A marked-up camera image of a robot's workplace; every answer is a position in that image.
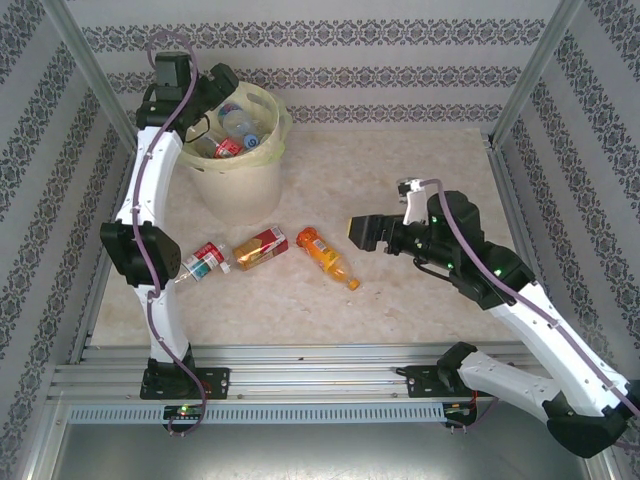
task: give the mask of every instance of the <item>metal base plate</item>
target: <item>metal base plate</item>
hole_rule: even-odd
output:
[[[451,392],[438,378],[436,365],[409,365],[398,368],[396,373],[405,377],[409,398],[429,397],[469,397],[472,392],[468,388],[464,391]]]
[[[228,368],[196,368],[196,376],[202,382],[207,399],[209,400],[226,400],[229,392],[229,374]],[[176,396],[175,393],[164,390],[164,387],[157,381],[156,377],[152,377],[148,370],[145,370],[140,387],[140,398],[142,400],[198,400],[200,392],[198,388],[193,386],[186,396]]]

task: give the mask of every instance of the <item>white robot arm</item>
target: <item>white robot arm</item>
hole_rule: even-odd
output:
[[[143,399],[192,398],[198,389],[205,395],[176,305],[173,279],[180,269],[180,247],[162,229],[169,181],[187,129],[231,95],[238,79],[224,64],[211,69],[212,79],[199,76],[190,59],[180,52],[156,56],[157,81],[136,112],[140,132],[132,180],[115,222],[100,229],[114,266],[147,316],[151,353]]]
[[[136,184],[135,179],[138,177],[144,156],[158,130],[160,130],[160,127],[146,127],[138,132],[138,153],[133,167],[133,180],[129,184],[122,208],[120,208],[116,216],[116,222],[121,222],[123,225],[133,224],[132,211],[134,208],[133,191]],[[154,161],[147,164],[144,178],[141,182],[138,197],[138,204],[140,205],[138,221],[140,224],[149,222],[160,230],[164,228],[165,203],[169,191],[169,181],[181,150],[182,140],[177,132],[165,132],[160,136],[160,140],[152,152]],[[154,285],[144,284],[134,287],[143,311],[147,309],[149,292],[154,288]],[[165,345],[169,347],[176,357],[183,359],[189,349],[189,341],[181,327],[174,282],[167,282],[160,296],[151,304],[151,308],[156,329]],[[173,360],[160,346],[151,331],[149,336],[151,338],[150,358],[160,363],[172,363]]]
[[[439,181],[399,181],[400,200],[407,204],[405,214],[355,217],[349,237],[367,251],[375,250],[378,241],[386,241],[387,253],[408,253],[421,270],[440,278],[424,265],[447,270],[449,281],[460,293],[501,320],[551,375],[531,375],[461,342],[438,362],[442,382],[451,389],[457,385],[486,392],[521,408],[545,422],[551,434],[576,455],[591,457],[612,445],[626,429],[626,421],[638,414],[638,385],[632,387],[580,338],[515,253],[484,240],[478,209],[466,196],[442,191],[456,234],[439,196],[427,197],[429,184]],[[492,272],[500,282],[479,270],[461,248],[459,235],[478,253],[487,273]],[[519,298],[506,294],[497,283],[506,284]],[[544,316],[527,306],[527,301],[542,309],[539,312]]]

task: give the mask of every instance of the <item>patterned wallpaper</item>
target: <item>patterned wallpaper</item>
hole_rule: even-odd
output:
[[[160,27],[201,64],[223,61],[281,95],[298,129],[481,127],[490,131],[558,0],[73,1],[69,7],[132,116],[153,79]],[[178,48],[173,41],[156,48]]]
[[[640,372],[640,9],[587,0],[502,145],[543,282],[587,342]],[[627,432],[640,444],[640,422]],[[640,478],[640,454],[617,452]]]
[[[0,479],[87,307],[129,154],[36,0],[0,7]]]

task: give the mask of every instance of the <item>orange juice bottle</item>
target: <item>orange juice bottle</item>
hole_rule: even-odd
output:
[[[346,284],[349,290],[355,290],[360,286],[360,281],[351,273],[349,263],[318,235],[315,228],[307,227],[301,231],[296,243],[304,248],[331,278]]]

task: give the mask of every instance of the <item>white bucket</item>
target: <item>white bucket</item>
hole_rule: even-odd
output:
[[[284,102],[250,83],[240,82],[222,105],[238,104],[271,135],[258,147],[232,158],[203,158],[185,143],[178,161],[189,169],[204,203],[213,215],[230,225],[253,225],[268,217],[282,194],[281,157],[292,118]],[[207,112],[211,130],[219,138],[226,136],[218,121],[218,107]],[[206,120],[189,130],[186,140],[201,134]]]

